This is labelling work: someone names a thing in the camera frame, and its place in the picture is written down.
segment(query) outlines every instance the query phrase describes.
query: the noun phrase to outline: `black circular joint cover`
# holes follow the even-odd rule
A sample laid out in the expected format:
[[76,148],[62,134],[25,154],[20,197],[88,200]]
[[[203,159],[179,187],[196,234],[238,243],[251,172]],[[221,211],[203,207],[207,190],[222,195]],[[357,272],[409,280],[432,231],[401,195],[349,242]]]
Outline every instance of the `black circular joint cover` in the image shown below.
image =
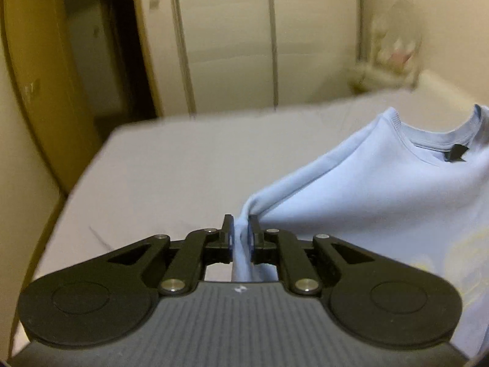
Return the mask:
[[80,264],[32,282],[19,297],[31,339],[57,347],[91,347],[139,327],[158,300],[130,267]]
[[461,299],[443,279],[401,264],[389,269],[355,266],[329,298],[334,316],[348,331],[383,347],[427,347],[451,336]]

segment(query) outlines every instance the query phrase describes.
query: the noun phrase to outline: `yellow door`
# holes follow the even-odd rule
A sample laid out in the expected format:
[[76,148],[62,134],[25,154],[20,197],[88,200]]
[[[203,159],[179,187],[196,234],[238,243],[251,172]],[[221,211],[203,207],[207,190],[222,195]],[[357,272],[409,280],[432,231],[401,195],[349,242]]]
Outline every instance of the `yellow door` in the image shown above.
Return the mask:
[[68,40],[63,0],[4,0],[13,70],[46,159],[69,192],[100,148]]

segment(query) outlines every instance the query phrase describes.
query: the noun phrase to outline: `mattress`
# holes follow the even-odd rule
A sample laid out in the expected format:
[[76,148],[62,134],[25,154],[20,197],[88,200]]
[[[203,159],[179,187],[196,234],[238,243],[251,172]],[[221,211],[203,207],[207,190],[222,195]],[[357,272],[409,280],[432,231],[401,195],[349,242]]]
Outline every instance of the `mattress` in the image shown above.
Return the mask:
[[[112,133],[69,196],[36,277],[154,234],[184,239],[238,216],[262,187],[326,153],[387,107],[431,131],[450,130],[470,104],[390,91],[323,104],[126,125]],[[228,281],[231,266],[206,280]]]

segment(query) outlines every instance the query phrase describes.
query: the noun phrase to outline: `ribbed neckline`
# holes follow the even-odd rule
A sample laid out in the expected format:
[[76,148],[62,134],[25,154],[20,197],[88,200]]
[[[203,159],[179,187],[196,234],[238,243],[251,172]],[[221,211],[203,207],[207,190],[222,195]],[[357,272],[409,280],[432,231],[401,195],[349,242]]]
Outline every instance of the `ribbed neckline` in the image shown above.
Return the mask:
[[403,123],[399,113],[393,107],[387,109],[383,116],[390,121],[402,143],[418,158],[434,165],[444,165],[441,161],[423,149],[437,150],[446,152],[454,144],[466,145],[470,147],[471,142],[476,138],[483,128],[487,112],[479,105],[474,105],[474,110],[470,118],[455,130],[449,132],[430,132],[415,128]]

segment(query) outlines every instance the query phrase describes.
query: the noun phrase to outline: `gray gripper base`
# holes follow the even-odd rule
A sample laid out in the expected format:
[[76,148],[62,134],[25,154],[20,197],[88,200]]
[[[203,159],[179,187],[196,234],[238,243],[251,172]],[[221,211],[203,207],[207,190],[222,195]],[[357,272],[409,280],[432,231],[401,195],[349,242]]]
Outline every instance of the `gray gripper base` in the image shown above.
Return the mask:
[[12,367],[459,367],[448,343],[396,351],[353,338],[317,299],[281,283],[202,282],[165,298],[145,325],[104,346],[65,350],[33,342]]

